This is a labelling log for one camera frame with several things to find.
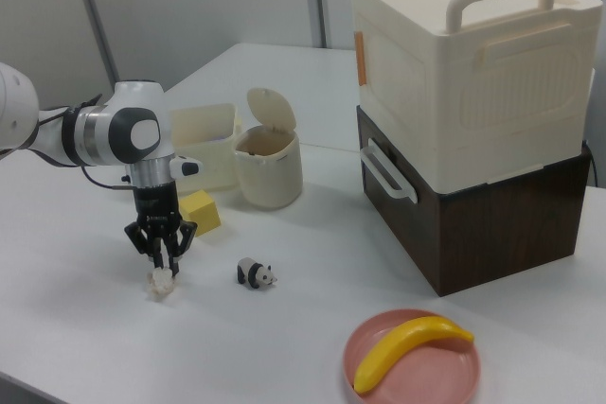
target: trash bin lid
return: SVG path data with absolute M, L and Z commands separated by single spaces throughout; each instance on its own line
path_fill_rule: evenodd
M 280 132 L 292 132 L 296 128 L 293 108 L 275 90 L 254 88 L 248 91 L 247 99 L 251 112 L 262 125 Z

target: toy panda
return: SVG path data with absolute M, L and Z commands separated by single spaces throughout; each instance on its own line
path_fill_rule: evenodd
M 277 281 L 272 273 L 272 266 L 267 268 L 250 257 L 245 257 L 238 262 L 238 282 L 244 284 L 248 281 L 250 287 L 258 289 L 260 285 L 269 286 Z

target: yellow sponge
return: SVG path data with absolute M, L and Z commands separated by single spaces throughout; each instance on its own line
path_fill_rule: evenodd
M 217 205 L 203 190 L 179 200 L 179 211 L 184 220 L 198 224 L 196 237 L 221 226 Z

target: white plastic box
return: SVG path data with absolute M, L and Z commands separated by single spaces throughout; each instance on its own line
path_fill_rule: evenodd
M 175 110 L 171 122 L 176 154 L 195 158 L 203 166 L 201 173 L 177 181 L 179 195 L 238 184 L 232 147 L 241 133 L 241 119 L 233 104 Z
M 599 0 L 352 0 L 360 106 L 436 193 L 581 152 Z

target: white trash bin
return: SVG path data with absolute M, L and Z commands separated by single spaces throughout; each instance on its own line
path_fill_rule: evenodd
M 293 202 L 303 188 L 296 120 L 286 98 L 270 89 L 251 89 L 248 105 L 261 123 L 234 143 L 236 171 L 244 198 L 261 208 Z

